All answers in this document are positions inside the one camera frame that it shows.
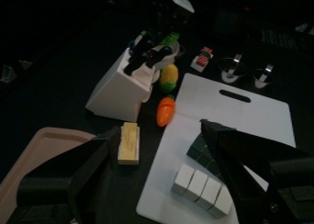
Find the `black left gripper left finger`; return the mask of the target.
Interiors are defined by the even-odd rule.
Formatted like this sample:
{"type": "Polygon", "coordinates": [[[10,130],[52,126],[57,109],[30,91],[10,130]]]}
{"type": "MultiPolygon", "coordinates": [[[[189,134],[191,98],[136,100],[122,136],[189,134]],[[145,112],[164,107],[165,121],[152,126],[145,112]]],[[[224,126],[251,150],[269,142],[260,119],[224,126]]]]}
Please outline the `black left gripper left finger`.
{"type": "Polygon", "coordinates": [[[22,176],[6,224],[105,224],[104,200],[120,137],[118,128],[108,130],[22,176]]]}

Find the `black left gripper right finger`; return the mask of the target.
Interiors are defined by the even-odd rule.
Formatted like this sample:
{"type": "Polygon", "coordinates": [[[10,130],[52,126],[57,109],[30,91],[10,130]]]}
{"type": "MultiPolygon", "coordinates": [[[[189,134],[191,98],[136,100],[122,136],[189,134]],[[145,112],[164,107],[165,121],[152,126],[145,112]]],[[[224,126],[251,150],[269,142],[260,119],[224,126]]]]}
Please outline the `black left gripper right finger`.
{"type": "Polygon", "coordinates": [[[314,224],[314,155],[201,121],[239,224],[314,224]]]}

